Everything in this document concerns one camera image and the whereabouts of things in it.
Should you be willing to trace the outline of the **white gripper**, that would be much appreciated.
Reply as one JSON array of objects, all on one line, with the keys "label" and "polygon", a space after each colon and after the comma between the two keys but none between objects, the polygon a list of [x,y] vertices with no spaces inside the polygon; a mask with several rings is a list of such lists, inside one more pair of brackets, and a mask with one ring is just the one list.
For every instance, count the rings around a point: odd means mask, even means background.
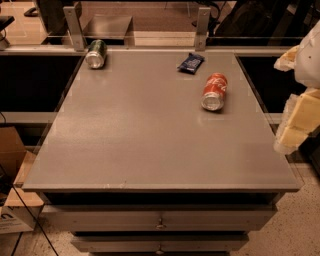
[{"label": "white gripper", "polygon": [[[296,45],[282,54],[274,68],[287,72],[294,69],[295,80],[309,88],[320,88],[320,21]],[[286,101],[276,132],[274,149],[291,154],[320,126],[320,90],[307,89],[291,94]]]}]

